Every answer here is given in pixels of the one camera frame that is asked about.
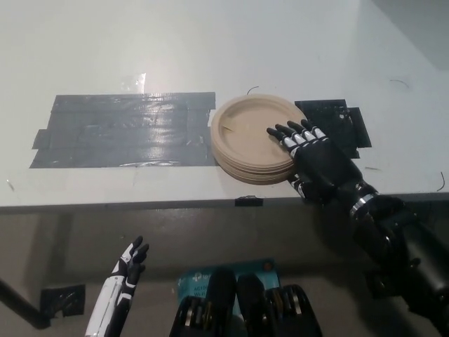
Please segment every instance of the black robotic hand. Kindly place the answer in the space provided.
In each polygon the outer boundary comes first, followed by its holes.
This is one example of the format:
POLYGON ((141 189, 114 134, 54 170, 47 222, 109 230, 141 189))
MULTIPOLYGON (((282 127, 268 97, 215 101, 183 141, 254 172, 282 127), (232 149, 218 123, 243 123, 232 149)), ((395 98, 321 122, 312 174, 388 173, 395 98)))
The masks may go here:
POLYGON ((321 202, 337 198, 349 211, 358 199, 354 190, 360 190, 362 195, 376 192, 363 181, 353 161, 323 131, 305 119, 301 125, 293 121, 287 124, 288 127, 277 124, 276 129, 268 128, 267 132, 293 158, 299 178, 295 187, 304 198, 321 202))

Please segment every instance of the silver ring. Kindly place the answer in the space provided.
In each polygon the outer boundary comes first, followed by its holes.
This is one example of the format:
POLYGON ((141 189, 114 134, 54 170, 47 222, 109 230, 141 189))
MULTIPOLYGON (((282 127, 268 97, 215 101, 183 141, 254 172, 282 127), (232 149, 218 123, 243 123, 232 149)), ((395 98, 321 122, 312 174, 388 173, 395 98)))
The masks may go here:
POLYGON ((375 196, 379 195, 379 193, 372 193, 372 194, 367 194, 366 196, 364 196, 363 198, 360 198, 351 208, 351 211, 349 212, 349 216, 351 216, 351 218, 354 217, 354 215, 356 214, 356 212, 364 205, 366 204, 368 201, 370 201, 372 198, 374 198, 375 196))

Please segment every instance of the paper plate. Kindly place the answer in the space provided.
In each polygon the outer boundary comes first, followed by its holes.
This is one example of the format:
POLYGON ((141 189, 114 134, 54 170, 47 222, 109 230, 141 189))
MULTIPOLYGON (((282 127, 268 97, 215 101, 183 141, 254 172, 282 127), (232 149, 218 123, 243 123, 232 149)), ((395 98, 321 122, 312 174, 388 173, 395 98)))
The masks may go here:
POLYGON ((299 122, 294 104, 272 95, 247 95, 221 107, 210 128, 217 162, 231 176, 252 184, 285 180, 293 169, 289 154, 267 135, 267 128, 299 122))

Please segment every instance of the gray duct tape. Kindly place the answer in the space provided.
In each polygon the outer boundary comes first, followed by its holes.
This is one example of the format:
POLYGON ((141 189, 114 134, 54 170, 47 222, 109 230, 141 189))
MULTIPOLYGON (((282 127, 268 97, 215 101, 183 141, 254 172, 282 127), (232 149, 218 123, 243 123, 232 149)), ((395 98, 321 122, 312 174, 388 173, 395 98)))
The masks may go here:
POLYGON ((215 93, 146 93, 134 95, 58 95, 52 114, 66 112, 147 112, 213 110, 215 93))
POLYGON ((214 166, 215 93, 59 95, 30 166, 214 166))

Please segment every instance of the white robotic hand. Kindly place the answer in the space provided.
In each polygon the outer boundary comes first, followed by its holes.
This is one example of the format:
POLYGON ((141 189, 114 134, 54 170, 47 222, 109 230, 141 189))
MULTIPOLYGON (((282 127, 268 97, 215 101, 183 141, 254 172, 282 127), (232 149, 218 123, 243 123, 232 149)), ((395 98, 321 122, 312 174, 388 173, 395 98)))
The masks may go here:
POLYGON ((145 270, 142 263, 149 246, 145 244, 139 248, 142 242, 143 238, 138 237, 128 246, 103 284, 86 337, 120 336, 140 274, 145 270))

